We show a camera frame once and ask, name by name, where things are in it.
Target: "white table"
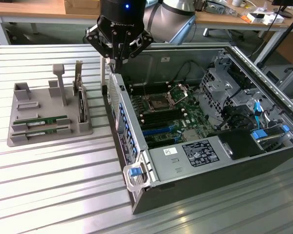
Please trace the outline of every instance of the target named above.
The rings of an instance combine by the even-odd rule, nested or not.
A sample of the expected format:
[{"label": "white table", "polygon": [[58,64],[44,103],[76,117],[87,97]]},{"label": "white table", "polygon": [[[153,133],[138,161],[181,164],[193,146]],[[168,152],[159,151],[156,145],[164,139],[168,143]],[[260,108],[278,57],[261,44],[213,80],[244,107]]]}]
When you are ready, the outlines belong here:
[{"label": "white table", "polygon": [[[47,87],[56,79],[52,64],[63,63],[70,85],[76,60],[85,63],[93,134],[9,148],[14,83]],[[293,233],[293,159],[265,175],[132,215],[99,74],[99,54],[89,45],[0,46],[0,234]]]}]

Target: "floor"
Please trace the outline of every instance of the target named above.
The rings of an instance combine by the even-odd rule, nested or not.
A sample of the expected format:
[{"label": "floor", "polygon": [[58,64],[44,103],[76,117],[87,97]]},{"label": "floor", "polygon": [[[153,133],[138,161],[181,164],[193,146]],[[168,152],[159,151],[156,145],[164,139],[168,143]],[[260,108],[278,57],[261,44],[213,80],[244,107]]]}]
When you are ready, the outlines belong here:
[{"label": "floor", "polygon": [[[38,23],[37,28],[39,34],[34,35],[29,23],[6,24],[8,31],[16,37],[11,40],[13,44],[81,44],[83,43],[86,28],[90,26],[92,25]],[[232,32],[233,41],[246,55],[250,55],[254,48],[261,42],[261,39],[258,38],[257,32],[242,31],[242,33],[245,39],[244,41],[238,38],[239,35],[237,33]],[[212,30],[209,33],[209,37],[204,37],[203,29],[195,29],[193,27],[186,42],[227,42],[230,40],[225,30]],[[252,60],[255,60],[258,53],[252,56]],[[275,52],[268,60],[267,65],[288,63],[285,58]]]}]

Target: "green circuit board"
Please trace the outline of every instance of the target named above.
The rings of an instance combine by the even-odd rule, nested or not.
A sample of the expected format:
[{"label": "green circuit board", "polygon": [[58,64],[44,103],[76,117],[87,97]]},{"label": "green circuit board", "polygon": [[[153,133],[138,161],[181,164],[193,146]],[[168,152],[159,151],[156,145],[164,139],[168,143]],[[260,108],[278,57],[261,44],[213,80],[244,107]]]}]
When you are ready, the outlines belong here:
[{"label": "green circuit board", "polygon": [[[171,98],[175,101],[178,101],[185,97],[184,92],[178,88],[172,90],[170,92],[170,95]],[[167,141],[170,139],[175,139],[174,144],[176,144],[194,140],[196,138],[205,138],[210,132],[214,131],[213,126],[206,119],[206,115],[204,114],[204,112],[202,111],[197,102],[197,95],[192,95],[190,92],[187,92],[187,95],[187,97],[185,97],[183,100],[181,100],[174,106],[168,105],[169,101],[166,101],[167,93],[130,97],[138,119],[140,114],[182,108],[185,110],[185,113],[187,114],[186,116],[183,116],[180,119],[167,121],[167,124],[170,127],[172,127],[171,132],[145,136],[149,148],[153,148],[150,147],[150,145],[152,145],[155,142],[163,142],[163,146],[170,145],[173,142],[172,140],[170,142]],[[194,138],[192,136],[186,138],[186,134],[189,133],[188,130],[191,130],[191,133],[195,132]]]}]

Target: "gray 3d-printed holder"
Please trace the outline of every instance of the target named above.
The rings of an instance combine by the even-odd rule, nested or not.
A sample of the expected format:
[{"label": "gray 3d-printed holder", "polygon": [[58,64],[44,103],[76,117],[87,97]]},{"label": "gray 3d-printed holder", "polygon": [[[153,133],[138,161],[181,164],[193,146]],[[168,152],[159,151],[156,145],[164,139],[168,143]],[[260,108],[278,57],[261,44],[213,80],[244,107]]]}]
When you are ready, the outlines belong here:
[{"label": "gray 3d-printed holder", "polygon": [[[64,87],[61,83],[51,81],[50,88],[29,90],[27,83],[16,83],[10,117],[10,126],[7,145],[10,147],[40,143],[70,137],[79,137],[92,134],[91,117],[85,87],[81,86],[84,95],[84,105],[87,120],[80,123],[79,97],[73,95],[73,87]],[[58,96],[51,95],[50,89],[57,88]],[[49,117],[67,116],[58,118],[54,124],[43,125],[39,119]],[[36,123],[15,124],[16,121],[37,119]],[[41,134],[35,131],[53,129],[54,133]]]}]

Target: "slotted aluminum surface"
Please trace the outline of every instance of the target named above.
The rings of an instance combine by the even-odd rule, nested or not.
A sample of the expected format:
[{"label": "slotted aluminum surface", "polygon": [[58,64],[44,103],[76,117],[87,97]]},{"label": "slotted aluminum surface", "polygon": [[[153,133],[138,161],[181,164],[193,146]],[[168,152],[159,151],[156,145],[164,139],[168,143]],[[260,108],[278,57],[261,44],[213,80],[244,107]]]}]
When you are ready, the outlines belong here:
[{"label": "slotted aluminum surface", "polygon": [[[9,148],[14,83],[46,87],[56,79],[52,64],[63,63],[70,85],[76,60],[84,61],[93,134]],[[293,233],[293,159],[265,175],[132,215],[99,73],[99,54],[89,45],[0,46],[0,234]]]}]

